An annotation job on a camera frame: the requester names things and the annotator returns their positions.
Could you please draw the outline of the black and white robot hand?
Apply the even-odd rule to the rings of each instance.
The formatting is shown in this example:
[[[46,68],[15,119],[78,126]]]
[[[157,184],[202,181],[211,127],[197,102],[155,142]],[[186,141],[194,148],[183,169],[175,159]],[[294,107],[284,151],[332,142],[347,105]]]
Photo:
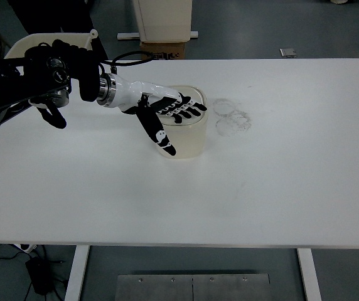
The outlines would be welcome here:
[[[200,101],[174,88],[141,81],[128,82],[117,75],[114,86],[111,105],[124,114],[136,115],[149,138],[170,156],[176,155],[176,148],[159,117],[170,118],[179,125],[207,111]]]

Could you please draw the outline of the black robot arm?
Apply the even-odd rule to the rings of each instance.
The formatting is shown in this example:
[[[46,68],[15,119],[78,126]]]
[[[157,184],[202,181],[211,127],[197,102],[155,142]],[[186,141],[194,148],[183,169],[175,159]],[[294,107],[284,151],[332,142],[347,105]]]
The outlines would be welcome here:
[[[93,102],[107,81],[105,64],[94,51],[62,40],[42,42],[21,58],[0,60],[0,125],[36,107],[43,120],[64,129],[67,122],[58,109],[68,103],[71,80],[78,80],[81,99]]]

